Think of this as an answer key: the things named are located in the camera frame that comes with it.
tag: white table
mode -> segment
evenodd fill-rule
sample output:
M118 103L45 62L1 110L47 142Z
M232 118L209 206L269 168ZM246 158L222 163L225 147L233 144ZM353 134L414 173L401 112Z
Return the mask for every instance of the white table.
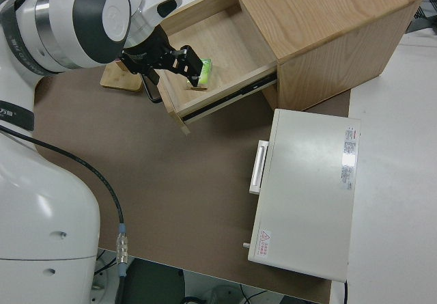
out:
M361 119L350 304L437 301L437 36L405 35L386 70L352 90ZM343 303L334 283L332 304Z

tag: cable connector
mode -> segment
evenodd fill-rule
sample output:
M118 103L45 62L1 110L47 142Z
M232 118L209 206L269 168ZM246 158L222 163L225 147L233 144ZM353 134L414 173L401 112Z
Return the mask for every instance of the cable connector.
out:
M126 235L126 226L124 223L119 225L119 234L117 237L117 264L119 276L125 277L128 266L128 237Z

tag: green object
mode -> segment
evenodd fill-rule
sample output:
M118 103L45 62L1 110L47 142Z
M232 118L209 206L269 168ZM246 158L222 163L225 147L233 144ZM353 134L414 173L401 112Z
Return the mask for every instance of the green object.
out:
M208 80L210 79L212 63L211 59L201 59L201 61L203 63L203 67L202 71L200 72L199 84L206 85L206 83L208 83Z

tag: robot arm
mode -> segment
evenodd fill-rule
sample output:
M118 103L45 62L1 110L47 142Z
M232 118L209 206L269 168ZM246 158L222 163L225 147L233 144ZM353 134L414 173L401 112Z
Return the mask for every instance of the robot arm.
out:
M189 46L172 48L159 27L181 2L0 0L0 235L8 240L0 242L4 301L89 303L100 229L98 205L86 185L4 130L31 136L34 89L44 75L119 57L155 82L154 68L166 68L195 85L200 59ZM118 245L124 255L123 238Z
M181 4L182 0L26 0L16 17L25 47L48 72L91 68L121 58L131 72L155 84L153 69L162 68L183 74L196 86L200 59L190 46L179 51L171 47L159 27Z

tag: white box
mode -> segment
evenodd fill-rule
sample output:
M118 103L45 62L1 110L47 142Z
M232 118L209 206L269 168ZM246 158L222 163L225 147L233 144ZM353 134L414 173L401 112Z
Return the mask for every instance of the white box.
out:
M250 261L346 281L360 125L275 110Z

